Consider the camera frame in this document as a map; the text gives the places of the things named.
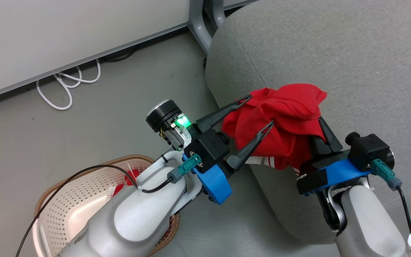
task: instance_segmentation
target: white cable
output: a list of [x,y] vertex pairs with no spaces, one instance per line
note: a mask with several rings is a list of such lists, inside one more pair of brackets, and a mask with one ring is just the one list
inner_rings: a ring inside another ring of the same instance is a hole
[[[101,65],[99,64],[99,60],[96,59],[96,65],[98,68],[98,75],[96,76],[96,78],[94,80],[83,80],[82,79],[82,71],[80,70],[80,68],[78,66],[76,66],[77,71],[78,71],[78,78],[73,77],[71,75],[67,75],[65,73],[62,72],[58,72],[56,74],[54,74],[54,77],[57,79],[57,81],[61,84],[61,86],[64,88],[64,90],[66,90],[67,96],[69,97],[69,104],[65,107],[59,107],[56,106],[54,104],[52,104],[51,101],[49,101],[47,99],[47,97],[44,96],[44,94],[42,94],[41,89],[39,88],[39,80],[36,81],[36,89],[37,92],[39,92],[39,94],[41,95],[41,97],[47,102],[47,104],[49,104],[51,107],[57,109],[57,110],[67,110],[72,106],[72,95],[71,92],[69,91],[70,88],[76,88],[80,85],[80,83],[95,83],[96,81],[98,81],[99,77],[101,77]],[[77,83],[75,83],[74,85],[68,85],[66,83],[64,83],[64,81],[62,80],[61,76],[65,76],[66,78],[70,78],[72,80],[77,81]]]

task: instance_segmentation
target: green light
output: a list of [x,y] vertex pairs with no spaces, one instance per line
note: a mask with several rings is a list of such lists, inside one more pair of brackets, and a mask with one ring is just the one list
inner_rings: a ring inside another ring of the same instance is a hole
[[189,127],[191,125],[191,122],[186,116],[181,116],[174,122],[177,126],[182,126],[182,127]]

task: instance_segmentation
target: gray floor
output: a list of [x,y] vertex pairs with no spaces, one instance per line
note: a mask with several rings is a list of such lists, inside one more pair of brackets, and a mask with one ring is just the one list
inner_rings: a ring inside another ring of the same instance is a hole
[[[41,194],[76,171],[121,156],[156,158],[167,149],[145,123],[166,98],[190,118],[217,108],[204,81],[204,54],[190,34],[105,63],[101,79],[72,89],[67,111],[49,107],[32,87],[0,97],[0,256],[13,256]],[[94,78],[94,68],[84,78]],[[58,105],[67,96],[46,80]],[[334,245],[303,246],[281,227],[251,171],[230,179],[234,194],[222,206],[202,195],[181,212],[176,238],[156,256],[338,256]],[[36,256],[31,235],[21,256]]]

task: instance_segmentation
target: red cloth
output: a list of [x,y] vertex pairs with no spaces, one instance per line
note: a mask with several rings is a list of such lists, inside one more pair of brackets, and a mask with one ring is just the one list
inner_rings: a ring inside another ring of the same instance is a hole
[[311,84],[291,84],[279,90],[262,88],[250,94],[253,97],[244,106],[225,118],[222,130],[241,149],[273,120],[274,127],[252,156],[274,156],[279,170],[287,165],[299,169],[310,159],[307,135],[324,140],[318,105],[328,94]]

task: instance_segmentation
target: robotic arm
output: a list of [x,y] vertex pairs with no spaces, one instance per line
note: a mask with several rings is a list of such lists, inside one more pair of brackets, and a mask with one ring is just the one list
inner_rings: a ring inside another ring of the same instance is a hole
[[[138,188],[124,187],[101,208],[58,257],[146,257],[168,229],[169,217],[199,194],[221,205],[232,190],[227,179],[238,171],[274,126],[270,122],[237,154],[229,154],[229,138],[212,127],[251,96],[245,96],[195,123],[172,100],[155,106],[146,121],[172,150],[137,177]],[[312,160],[300,168],[300,194],[316,194],[326,222],[337,233],[342,257],[404,257],[405,243],[393,221],[370,190],[367,176],[378,161],[393,167],[388,145],[375,135],[347,137],[342,146],[323,118],[326,142],[310,138]],[[176,167],[167,166],[175,161]],[[187,186],[186,177],[192,186]]]

